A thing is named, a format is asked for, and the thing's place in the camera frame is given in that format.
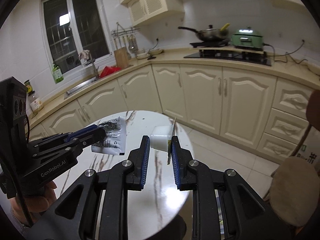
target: chair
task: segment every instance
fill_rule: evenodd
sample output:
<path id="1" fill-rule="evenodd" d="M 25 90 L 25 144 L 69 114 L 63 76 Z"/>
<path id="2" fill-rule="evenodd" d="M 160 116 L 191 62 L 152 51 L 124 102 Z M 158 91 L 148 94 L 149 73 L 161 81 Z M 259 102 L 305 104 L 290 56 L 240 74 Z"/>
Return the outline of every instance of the chair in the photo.
<path id="1" fill-rule="evenodd" d="M 311 128 L 320 130 L 319 90 L 311 94 L 306 116 L 309 122 L 308 128 L 291 156 L 272 173 L 273 180 L 264 197 L 264 201 L 270 203 L 274 212 L 294 227 L 305 226 L 318 206 L 319 176 L 311 164 L 296 155 Z"/>

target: silver bolt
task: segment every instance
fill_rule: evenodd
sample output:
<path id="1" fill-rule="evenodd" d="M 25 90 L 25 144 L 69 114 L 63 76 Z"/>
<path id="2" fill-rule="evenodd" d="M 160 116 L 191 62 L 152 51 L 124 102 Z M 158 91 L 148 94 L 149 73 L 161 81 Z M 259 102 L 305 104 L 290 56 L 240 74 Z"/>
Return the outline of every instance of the silver bolt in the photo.
<path id="1" fill-rule="evenodd" d="M 199 162 L 196 161 L 196 160 L 191 160 L 191 161 L 189 161 L 189 164 L 190 164 L 190 166 L 192 166 L 192 167 L 196 167 L 196 166 L 199 165 Z"/>
<path id="2" fill-rule="evenodd" d="M 131 164 L 132 164 L 132 162 L 129 161 L 129 160 L 125 160 L 125 161 L 122 162 L 122 166 L 124 166 L 124 167 L 128 167 L 128 166 L 130 166 Z"/>
<path id="3" fill-rule="evenodd" d="M 86 171 L 84 172 L 84 174 L 85 174 L 85 176 L 87 176 L 87 177 L 91 177 L 91 176 L 94 174 L 94 170 L 91 170 L 91 169 L 86 170 Z"/>
<path id="4" fill-rule="evenodd" d="M 234 171 L 234 170 L 227 170 L 227 175 L 228 176 L 231 176 L 231 177 L 233 177 L 233 176 L 235 176 L 237 173 Z"/>

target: window pane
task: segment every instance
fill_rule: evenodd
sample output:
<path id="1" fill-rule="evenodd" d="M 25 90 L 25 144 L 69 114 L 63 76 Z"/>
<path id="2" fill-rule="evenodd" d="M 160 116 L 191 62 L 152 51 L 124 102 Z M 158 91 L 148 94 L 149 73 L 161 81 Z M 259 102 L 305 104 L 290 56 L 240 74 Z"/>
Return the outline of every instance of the window pane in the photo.
<path id="1" fill-rule="evenodd" d="M 93 58 L 109 54 L 96 0 L 72 0 L 72 3 L 83 49 L 90 50 Z"/>
<path id="2" fill-rule="evenodd" d="M 68 14 L 67 0 L 49 0 L 43 3 L 44 22 L 53 60 L 65 73 L 76 66 L 80 60 L 76 51 L 70 23 L 60 26 L 60 16 Z"/>

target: tile floor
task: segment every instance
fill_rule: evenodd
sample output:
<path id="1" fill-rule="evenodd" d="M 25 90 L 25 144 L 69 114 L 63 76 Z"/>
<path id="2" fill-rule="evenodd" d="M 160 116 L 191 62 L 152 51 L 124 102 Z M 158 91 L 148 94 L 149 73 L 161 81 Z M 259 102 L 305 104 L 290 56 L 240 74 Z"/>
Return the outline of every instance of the tile floor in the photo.
<path id="1" fill-rule="evenodd" d="M 195 159 L 205 163 L 210 169 L 218 171 L 234 169 L 261 197 L 265 195 L 271 185 L 270 175 L 279 167 L 277 163 L 265 160 L 187 126 L 182 126 L 192 142 Z M 185 220 L 188 228 L 184 240 L 190 240 L 192 194 L 189 195 L 179 214 Z"/>

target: green bottle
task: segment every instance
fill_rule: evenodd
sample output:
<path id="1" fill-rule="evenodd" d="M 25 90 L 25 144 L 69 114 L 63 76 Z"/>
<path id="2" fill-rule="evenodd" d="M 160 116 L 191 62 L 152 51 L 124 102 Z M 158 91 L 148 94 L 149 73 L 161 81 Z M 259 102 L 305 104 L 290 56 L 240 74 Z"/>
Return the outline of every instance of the green bottle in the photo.
<path id="1" fill-rule="evenodd" d="M 55 62 L 53 62 L 52 75 L 56 84 L 63 80 L 61 69 Z"/>

